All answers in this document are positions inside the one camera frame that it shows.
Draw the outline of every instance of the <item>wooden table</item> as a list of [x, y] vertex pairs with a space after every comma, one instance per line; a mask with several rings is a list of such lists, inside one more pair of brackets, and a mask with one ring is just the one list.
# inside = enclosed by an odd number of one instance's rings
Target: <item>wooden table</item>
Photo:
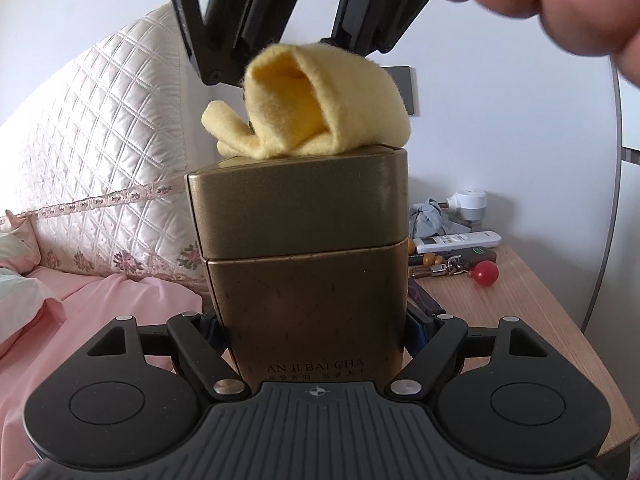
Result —
[[[640, 428], [624, 397], [596, 352], [556, 298], [508, 246], [495, 249], [500, 278], [490, 287], [476, 285], [466, 274], [417, 280], [449, 313], [469, 326], [498, 326], [503, 316], [517, 316], [551, 343], [595, 384], [609, 401], [611, 428], [600, 454], [624, 446]], [[486, 360], [467, 360], [465, 369]]]

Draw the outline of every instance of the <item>quilted headboard cover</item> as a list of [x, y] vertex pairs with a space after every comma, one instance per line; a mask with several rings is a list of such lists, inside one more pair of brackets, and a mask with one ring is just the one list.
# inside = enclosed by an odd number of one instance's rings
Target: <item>quilted headboard cover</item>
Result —
[[0, 206], [30, 216], [47, 267], [206, 291], [184, 175], [219, 157], [200, 124], [211, 99], [171, 5], [154, 10], [65, 65], [0, 127]]

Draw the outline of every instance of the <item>white wardrobe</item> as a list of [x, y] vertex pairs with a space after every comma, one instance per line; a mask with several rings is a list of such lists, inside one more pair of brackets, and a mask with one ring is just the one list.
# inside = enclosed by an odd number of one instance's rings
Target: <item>white wardrobe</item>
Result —
[[640, 89], [620, 82], [618, 206], [586, 336], [640, 420]]

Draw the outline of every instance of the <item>bed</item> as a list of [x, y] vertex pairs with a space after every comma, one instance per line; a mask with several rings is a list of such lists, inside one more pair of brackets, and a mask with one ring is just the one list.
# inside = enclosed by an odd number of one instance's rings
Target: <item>bed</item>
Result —
[[[0, 274], [47, 291], [38, 314], [0, 340], [0, 480], [36, 459], [26, 398], [101, 327], [121, 314], [159, 324], [202, 311], [184, 175], [218, 160], [200, 124], [212, 98], [167, 4], [69, 62], [0, 126], [0, 206], [33, 227], [39, 262], [24, 272], [0, 258]], [[0, 217], [0, 231], [11, 222]], [[14, 296], [5, 314], [26, 302]]]

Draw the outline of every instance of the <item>gray cloth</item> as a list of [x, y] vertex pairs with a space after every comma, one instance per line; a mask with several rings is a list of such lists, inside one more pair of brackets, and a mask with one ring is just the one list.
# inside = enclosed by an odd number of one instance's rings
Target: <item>gray cloth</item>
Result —
[[428, 238], [433, 235], [468, 233], [471, 229], [452, 222], [443, 214], [438, 202], [413, 204], [409, 208], [409, 238]]

